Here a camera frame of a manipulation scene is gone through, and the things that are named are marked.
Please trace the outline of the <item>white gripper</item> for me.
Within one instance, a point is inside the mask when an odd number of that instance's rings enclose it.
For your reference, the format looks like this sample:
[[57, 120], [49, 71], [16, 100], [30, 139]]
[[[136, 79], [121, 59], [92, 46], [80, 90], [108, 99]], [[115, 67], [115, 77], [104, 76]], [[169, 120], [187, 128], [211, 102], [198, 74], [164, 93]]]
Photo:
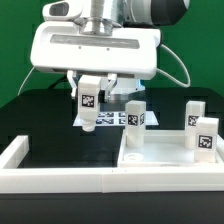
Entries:
[[122, 78], [149, 80], [156, 74], [158, 29], [126, 28], [124, 0], [62, 0], [42, 9], [30, 60], [42, 72], [65, 73], [71, 97], [77, 74], [105, 76], [104, 100]]

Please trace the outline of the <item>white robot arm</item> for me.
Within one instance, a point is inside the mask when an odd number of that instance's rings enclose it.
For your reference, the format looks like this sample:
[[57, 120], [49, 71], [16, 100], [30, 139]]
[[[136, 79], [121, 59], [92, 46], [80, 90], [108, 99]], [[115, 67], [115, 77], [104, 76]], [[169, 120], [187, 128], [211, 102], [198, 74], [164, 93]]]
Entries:
[[60, 0], [42, 9], [30, 60], [42, 72], [100, 76], [106, 100], [143, 91], [157, 72], [160, 28], [190, 0]]

